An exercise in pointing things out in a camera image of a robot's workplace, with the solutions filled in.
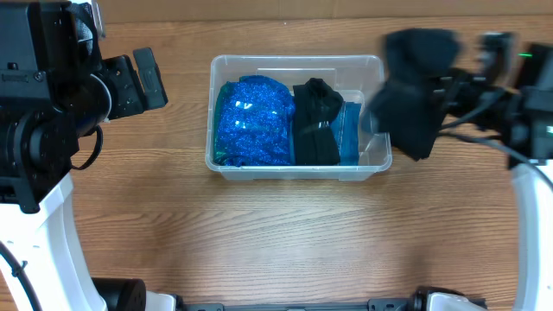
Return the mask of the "black cloth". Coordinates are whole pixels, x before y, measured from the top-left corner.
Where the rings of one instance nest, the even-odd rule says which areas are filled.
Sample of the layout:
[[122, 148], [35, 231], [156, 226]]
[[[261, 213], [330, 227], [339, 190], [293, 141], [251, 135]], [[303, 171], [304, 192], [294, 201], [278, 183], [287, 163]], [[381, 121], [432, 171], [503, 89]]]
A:
[[368, 103], [359, 121], [366, 133], [390, 135], [397, 109], [433, 106], [432, 78], [446, 75], [461, 50], [456, 33], [447, 29], [404, 29], [383, 39], [388, 78]]
[[340, 162], [331, 125], [344, 99], [323, 79], [293, 86], [296, 111], [292, 124], [297, 166], [333, 166]]
[[397, 109], [391, 118], [391, 145], [414, 161], [427, 159], [442, 127], [445, 112], [433, 106]]

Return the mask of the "blue green sequin cloth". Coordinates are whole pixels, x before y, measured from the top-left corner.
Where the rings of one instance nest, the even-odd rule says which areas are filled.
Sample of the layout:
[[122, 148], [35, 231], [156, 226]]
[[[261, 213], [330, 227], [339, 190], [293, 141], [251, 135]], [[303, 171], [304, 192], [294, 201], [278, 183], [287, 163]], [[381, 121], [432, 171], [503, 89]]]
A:
[[289, 166], [295, 103], [288, 87], [262, 75], [226, 82], [213, 125], [213, 161], [220, 166]]

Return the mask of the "blue denim jeans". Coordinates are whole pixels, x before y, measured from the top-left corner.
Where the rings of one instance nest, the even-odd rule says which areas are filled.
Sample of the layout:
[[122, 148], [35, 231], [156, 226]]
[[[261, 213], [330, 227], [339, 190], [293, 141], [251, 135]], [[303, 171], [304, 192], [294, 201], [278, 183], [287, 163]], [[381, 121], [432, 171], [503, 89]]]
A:
[[359, 163], [360, 104], [344, 102], [331, 130], [340, 154], [340, 166], [357, 166]]

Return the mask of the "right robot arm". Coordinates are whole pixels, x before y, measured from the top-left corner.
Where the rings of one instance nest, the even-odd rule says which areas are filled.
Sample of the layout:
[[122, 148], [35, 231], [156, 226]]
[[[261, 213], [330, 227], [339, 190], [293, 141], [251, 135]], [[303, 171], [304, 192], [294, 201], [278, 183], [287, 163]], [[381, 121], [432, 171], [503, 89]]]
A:
[[429, 88], [426, 107], [441, 122], [412, 138], [406, 155], [422, 160], [438, 137], [486, 145], [505, 153], [518, 206], [516, 310], [552, 308], [552, 47], [531, 43], [511, 88], [496, 86], [510, 65], [513, 35], [485, 33], [482, 68], [470, 73], [453, 63], [461, 50], [454, 32], [417, 29], [408, 59]]

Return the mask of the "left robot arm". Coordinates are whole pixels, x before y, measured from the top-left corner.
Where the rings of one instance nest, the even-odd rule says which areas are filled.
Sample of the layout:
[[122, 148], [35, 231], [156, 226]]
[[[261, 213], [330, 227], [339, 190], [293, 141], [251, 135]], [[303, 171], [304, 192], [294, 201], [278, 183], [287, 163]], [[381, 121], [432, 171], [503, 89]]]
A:
[[1, 271], [21, 310], [167, 310], [178, 295], [89, 273], [73, 214], [72, 159], [102, 124], [168, 101], [149, 48], [106, 59], [94, 1], [1, 4]]

